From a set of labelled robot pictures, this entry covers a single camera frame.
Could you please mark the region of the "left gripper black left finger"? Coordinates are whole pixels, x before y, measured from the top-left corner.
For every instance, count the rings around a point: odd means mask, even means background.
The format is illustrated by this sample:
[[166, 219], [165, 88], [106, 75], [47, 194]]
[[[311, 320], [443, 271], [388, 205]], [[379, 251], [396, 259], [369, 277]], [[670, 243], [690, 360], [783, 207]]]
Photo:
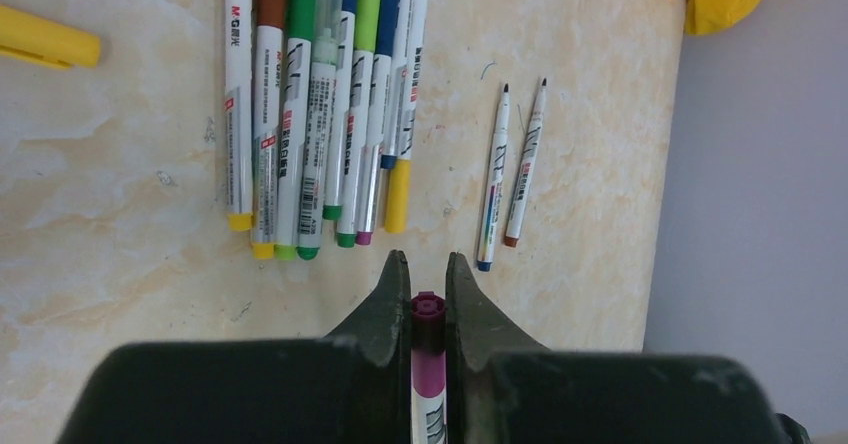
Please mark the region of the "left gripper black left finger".
[[391, 251], [319, 338], [132, 343], [93, 370], [62, 443], [407, 443], [410, 276]]

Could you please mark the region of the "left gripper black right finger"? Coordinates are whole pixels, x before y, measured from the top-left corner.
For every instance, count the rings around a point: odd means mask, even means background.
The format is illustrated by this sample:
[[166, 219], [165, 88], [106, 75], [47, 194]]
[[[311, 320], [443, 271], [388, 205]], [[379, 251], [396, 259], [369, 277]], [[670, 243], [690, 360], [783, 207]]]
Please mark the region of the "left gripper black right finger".
[[553, 350], [449, 257], [447, 425], [452, 443], [787, 443], [751, 373], [718, 356]]

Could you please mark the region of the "yellow pen cap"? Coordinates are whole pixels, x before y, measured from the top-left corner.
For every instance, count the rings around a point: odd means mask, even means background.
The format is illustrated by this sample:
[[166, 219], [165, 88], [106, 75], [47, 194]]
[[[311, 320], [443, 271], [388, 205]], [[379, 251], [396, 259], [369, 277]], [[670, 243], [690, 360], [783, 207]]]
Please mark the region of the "yellow pen cap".
[[67, 70], [96, 67], [101, 55], [97, 35], [1, 6], [1, 55]]

